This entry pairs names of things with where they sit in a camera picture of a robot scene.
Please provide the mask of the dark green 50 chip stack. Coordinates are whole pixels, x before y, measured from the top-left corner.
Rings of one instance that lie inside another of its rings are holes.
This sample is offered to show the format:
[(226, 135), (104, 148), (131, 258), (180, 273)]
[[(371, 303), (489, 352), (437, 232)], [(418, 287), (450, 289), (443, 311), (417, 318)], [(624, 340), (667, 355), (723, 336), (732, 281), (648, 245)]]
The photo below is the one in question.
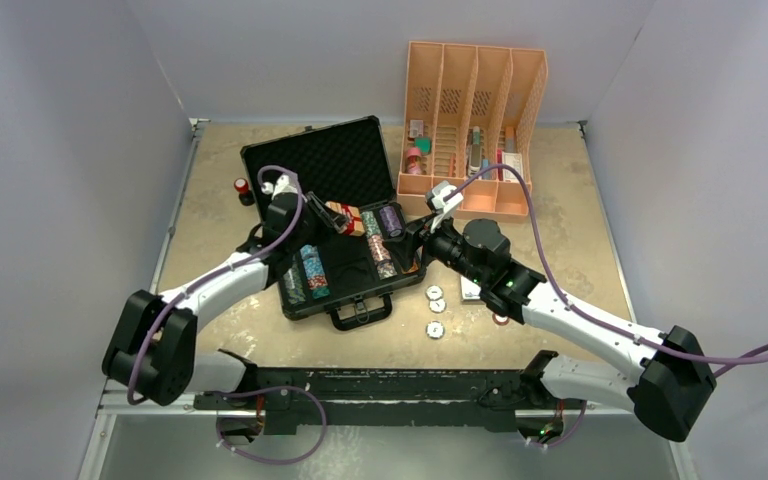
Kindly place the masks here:
[(283, 276), (285, 287), (288, 290), (301, 289), (303, 279), (296, 267), (291, 267)]

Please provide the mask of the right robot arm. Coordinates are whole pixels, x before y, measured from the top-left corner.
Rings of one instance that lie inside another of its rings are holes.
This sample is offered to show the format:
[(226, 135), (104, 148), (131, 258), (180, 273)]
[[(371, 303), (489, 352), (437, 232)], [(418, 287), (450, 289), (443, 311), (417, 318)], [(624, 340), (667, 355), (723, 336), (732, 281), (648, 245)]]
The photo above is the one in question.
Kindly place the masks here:
[(536, 407), (554, 399), (577, 399), (629, 411), (650, 431), (674, 442), (687, 440), (717, 381), (701, 362), (697, 337), (674, 326), (667, 332), (628, 322), (555, 290), (549, 279), (513, 258), (498, 224), (472, 220), (457, 230), (451, 220), (431, 226), (415, 220), (384, 241), (401, 266), (417, 253), (477, 284), (494, 314), (550, 332), (599, 357), (587, 363), (560, 354), (539, 361), (524, 376), (521, 392)]

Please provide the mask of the red playing card deck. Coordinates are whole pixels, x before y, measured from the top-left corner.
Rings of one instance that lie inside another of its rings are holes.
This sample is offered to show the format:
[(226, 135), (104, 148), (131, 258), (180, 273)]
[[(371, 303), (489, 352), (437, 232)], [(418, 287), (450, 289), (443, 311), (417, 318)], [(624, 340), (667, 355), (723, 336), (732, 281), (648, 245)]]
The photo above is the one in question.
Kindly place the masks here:
[(366, 229), (358, 207), (335, 201), (328, 201), (325, 205), (339, 216), (339, 219), (336, 221), (339, 234), (352, 237), (366, 235)]

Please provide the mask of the white blue 10 chip stack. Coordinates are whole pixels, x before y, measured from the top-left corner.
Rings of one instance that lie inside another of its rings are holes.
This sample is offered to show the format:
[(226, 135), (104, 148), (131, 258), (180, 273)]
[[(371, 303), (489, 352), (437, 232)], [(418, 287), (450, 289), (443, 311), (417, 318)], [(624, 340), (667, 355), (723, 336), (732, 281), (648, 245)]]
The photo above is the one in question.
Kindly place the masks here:
[(303, 245), (300, 249), (300, 255), (304, 263), (320, 263), (319, 249), (312, 245)]

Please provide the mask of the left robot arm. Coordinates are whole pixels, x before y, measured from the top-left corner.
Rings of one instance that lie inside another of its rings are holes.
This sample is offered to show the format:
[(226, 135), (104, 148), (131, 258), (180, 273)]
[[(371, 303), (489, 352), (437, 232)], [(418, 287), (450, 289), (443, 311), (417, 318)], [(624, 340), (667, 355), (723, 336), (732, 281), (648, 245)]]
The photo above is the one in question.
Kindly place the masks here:
[(265, 216), (218, 266), (164, 293), (139, 290), (128, 297), (102, 360), (103, 374), (125, 387), (131, 405), (177, 400), (196, 371), (199, 331), (277, 283), (302, 247), (339, 235), (348, 223), (312, 193), (274, 195)]

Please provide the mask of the blue playing card deck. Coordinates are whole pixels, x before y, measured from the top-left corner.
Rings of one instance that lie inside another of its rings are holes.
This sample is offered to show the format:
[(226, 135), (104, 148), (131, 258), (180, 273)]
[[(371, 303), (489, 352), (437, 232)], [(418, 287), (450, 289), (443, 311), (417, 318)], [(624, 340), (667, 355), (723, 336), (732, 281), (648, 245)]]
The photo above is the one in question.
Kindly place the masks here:
[(463, 302), (475, 302), (480, 300), (481, 287), (472, 280), (461, 277), (460, 278), (460, 291), (461, 300)]

